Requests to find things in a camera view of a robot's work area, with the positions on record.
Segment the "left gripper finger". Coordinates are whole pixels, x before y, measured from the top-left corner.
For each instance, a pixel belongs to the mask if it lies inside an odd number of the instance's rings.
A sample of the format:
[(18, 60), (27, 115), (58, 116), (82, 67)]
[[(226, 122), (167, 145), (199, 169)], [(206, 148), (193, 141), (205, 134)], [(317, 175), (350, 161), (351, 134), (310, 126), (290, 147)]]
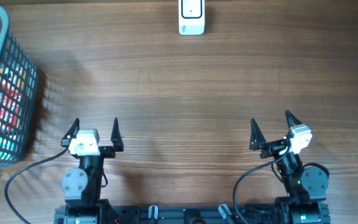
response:
[(124, 143), (122, 140), (122, 136), (119, 130), (119, 122), (118, 118), (114, 118), (112, 132), (111, 132), (111, 142), (114, 150), (116, 152), (123, 152), (124, 151)]
[(80, 120), (76, 118), (70, 129), (66, 132), (66, 134), (62, 138), (61, 146), (68, 147), (71, 143), (71, 140), (76, 138), (76, 135), (79, 130), (80, 130)]

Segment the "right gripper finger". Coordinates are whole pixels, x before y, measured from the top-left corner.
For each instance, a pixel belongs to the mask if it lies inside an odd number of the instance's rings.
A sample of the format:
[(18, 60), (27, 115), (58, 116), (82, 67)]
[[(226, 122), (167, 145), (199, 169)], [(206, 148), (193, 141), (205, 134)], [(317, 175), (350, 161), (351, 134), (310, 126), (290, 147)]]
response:
[(251, 129), (250, 129), (251, 134), (250, 134), (249, 149), (251, 151), (264, 149), (266, 147), (267, 142), (254, 118), (250, 120), (250, 125), (251, 125)]
[(289, 128), (303, 124), (290, 110), (286, 110), (285, 117)]

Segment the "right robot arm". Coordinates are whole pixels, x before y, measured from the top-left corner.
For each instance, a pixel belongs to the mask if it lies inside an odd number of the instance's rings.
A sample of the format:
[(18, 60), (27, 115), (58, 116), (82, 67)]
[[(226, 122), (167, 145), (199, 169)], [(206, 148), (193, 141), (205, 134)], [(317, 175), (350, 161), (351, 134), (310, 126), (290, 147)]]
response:
[(311, 129), (290, 111), (285, 112), (288, 132), (280, 140), (267, 142), (256, 120), (252, 119), (250, 150), (260, 150), (262, 159), (276, 160), (275, 176), (281, 180), (286, 197), (271, 204), (246, 205), (242, 214), (249, 223), (316, 223), (329, 224), (326, 200), (329, 171), (318, 163), (302, 163), (299, 153), (313, 137)]

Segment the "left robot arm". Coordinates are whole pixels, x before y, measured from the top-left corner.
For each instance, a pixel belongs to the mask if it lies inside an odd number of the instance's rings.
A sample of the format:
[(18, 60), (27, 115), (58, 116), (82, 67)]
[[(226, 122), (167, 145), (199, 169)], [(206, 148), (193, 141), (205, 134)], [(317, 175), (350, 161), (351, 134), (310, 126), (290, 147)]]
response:
[(80, 120), (74, 120), (62, 138), (61, 146), (79, 160), (79, 166), (62, 177), (65, 208), (55, 212), (55, 223), (120, 223), (121, 219), (109, 200), (101, 199), (101, 189), (108, 184), (104, 160), (114, 159), (124, 150), (118, 119), (112, 126), (110, 146), (99, 145), (98, 130), (80, 129)]

